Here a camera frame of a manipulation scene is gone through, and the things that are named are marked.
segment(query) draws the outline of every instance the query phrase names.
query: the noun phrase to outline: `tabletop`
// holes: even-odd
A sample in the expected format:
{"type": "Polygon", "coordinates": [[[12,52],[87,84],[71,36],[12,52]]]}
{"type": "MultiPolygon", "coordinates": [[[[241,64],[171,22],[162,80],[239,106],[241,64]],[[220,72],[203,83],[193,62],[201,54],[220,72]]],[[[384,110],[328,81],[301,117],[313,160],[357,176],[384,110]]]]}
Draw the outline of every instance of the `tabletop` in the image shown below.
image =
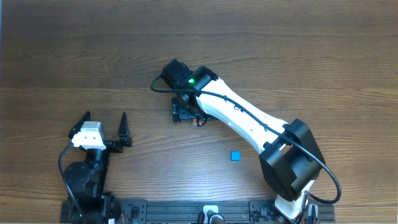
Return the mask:
{"type": "MultiPolygon", "coordinates": [[[[306,122],[343,189],[337,221],[397,221],[397,1],[5,0],[1,22],[0,222],[59,221],[57,159],[86,110],[108,139],[127,113],[133,145],[106,183],[119,198],[275,198],[229,127],[172,122],[173,95],[149,86],[173,58],[306,122]]],[[[324,171],[312,192],[335,196],[324,171]]]]}

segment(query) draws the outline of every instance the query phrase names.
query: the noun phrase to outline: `small blue block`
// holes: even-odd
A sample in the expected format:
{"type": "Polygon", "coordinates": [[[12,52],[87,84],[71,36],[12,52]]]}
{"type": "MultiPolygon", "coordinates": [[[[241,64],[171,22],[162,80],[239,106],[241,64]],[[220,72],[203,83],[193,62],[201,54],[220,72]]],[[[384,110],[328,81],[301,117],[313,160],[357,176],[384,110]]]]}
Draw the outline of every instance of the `small blue block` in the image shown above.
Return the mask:
{"type": "Polygon", "coordinates": [[[232,151],[231,161],[240,161],[240,160],[241,160],[241,152],[232,151]]]}

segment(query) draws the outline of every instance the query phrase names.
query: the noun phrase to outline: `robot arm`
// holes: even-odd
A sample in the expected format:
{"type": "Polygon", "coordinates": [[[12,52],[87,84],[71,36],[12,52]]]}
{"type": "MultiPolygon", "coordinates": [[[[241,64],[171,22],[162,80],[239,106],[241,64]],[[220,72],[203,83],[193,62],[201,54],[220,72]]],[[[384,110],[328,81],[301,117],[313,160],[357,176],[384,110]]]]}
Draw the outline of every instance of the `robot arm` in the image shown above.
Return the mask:
{"type": "MultiPolygon", "coordinates": [[[[174,91],[159,91],[153,86],[152,90],[165,93],[176,92],[179,110],[184,110],[184,114],[186,112],[190,114],[184,118],[219,119],[253,146],[259,153],[266,182],[278,194],[275,201],[276,209],[290,222],[297,219],[302,213],[302,206],[307,202],[304,192],[309,190],[322,167],[295,146],[292,146],[285,154],[281,152],[281,149],[289,144],[286,139],[291,139],[325,163],[309,127],[299,119],[288,124],[262,112],[235,94],[217,74],[206,67],[199,67],[192,71],[185,64],[174,59],[164,67],[160,77],[174,91]],[[275,132],[264,129],[264,125],[259,125],[259,122],[266,124],[275,132]]],[[[182,119],[175,107],[173,116],[176,122],[182,119]]]]}

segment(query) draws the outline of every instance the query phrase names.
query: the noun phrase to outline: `wood grain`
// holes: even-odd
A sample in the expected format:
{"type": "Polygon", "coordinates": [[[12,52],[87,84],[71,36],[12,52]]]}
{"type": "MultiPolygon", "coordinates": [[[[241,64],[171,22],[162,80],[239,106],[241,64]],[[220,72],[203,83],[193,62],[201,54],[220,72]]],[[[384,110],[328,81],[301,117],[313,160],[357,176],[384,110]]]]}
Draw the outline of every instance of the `wood grain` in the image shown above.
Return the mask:
{"type": "MultiPolygon", "coordinates": [[[[343,188],[339,222],[396,222],[398,2],[3,0],[0,222],[57,222],[57,159],[90,110],[133,147],[112,155],[121,198],[274,198],[258,155],[221,122],[175,124],[149,85],[173,58],[206,65],[243,98],[314,133],[343,188]],[[241,151],[241,162],[230,162],[241,151]]],[[[64,164],[84,158],[68,152],[64,164]]],[[[332,198],[322,171],[313,192],[332,198]]]]}

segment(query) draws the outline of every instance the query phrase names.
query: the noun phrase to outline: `black cable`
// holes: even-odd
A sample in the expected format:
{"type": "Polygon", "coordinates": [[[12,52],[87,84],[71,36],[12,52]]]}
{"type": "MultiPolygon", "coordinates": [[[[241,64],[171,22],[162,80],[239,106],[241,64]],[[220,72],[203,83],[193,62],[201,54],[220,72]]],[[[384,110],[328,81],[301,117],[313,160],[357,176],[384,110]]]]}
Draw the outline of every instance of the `black cable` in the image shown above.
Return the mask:
{"type": "Polygon", "coordinates": [[[333,200],[324,200],[324,199],[320,199],[316,196],[314,196],[313,194],[311,194],[310,192],[307,192],[309,196],[311,196],[311,198],[313,198],[314,200],[321,202],[321,203],[325,203],[325,204],[333,204],[336,203],[337,201],[339,201],[339,199],[341,198],[341,186],[336,178],[336,176],[332,173],[332,171],[321,161],[319,160],[316,156],[314,156],[311,152],[309,152],[308,150],[306,150],[303,146],[301,146],[299,143],[295,142],[292,139],[289,139],[288,137],[284,136],[283,134],[277,132],[276,130],[268,127],[267,124],[263,123],[259,118],[257,118],[256,116],[254,116],[250,111],[248,111],[245,107],[243,107],[242,105],[240,105],[239,103],[237,103],[236,101],[232,100],[231,98],[228,98],[227,96],[223,96],[217,93],[212,93],[209,91],[202,91],[202,90],[160,90],[160,89],[156,89],[154,88],[154,85],[156,83],[156,81],[158,79],[162,78],[161,75],[159,75],[150,85],[150,88],[152,91],[155,91],[157,93],[199,93],[199,94],[207,94],[207,95],[211,95],[211,96],[216,96],[218,98],[221,98],[225,101],[229,101],[231,103],[233,103],[236,107],[238,107],[242,112],[247,113],[251,118],[253,118],[255,121],[257,121],[261,126],[263,126],[266,130],[276,134],[278,137],[282,138],[285,142],[288,142],[292,145],[294,145],[295,147],[299,148],[301,151],[303,151],[306,155],[308,155],[309,157],[311,157],[315,162],[317,162],[325,171],[326,173],[329,174],[330,178],[333,180],[333,182],[336,185],[336,189],[337,189],[337,194],[336,194],[336,198],[333,200]]]}
{"type": "Polygon", "coordinates": [[[83,209],[81,209],[79,203],[76,201],[75,196],[73,196],[72,190],[70,190],[70,187],[69,187],[68,182],[67,182],[67,180],[65,178],[65,174],[63,173],[63,168],[62,168],[62,158],[65,155],[65,153],[70,149],[72,144],[73,143],[70,142],[67,145],[67,147],[61,152],[60,157],[58,158],[58,168],[60,169],[60,173],[61,173],[61,176],[62,176],[63,183],[65,183],[65,186],[67,186],[69,197],[71,198],[72,202],[75,204],[78,212],[80,213],[81,219],[83,220],[83,223],[87,224],[87,219],[86,219],[85,214],[83,213],[83,209]]]}

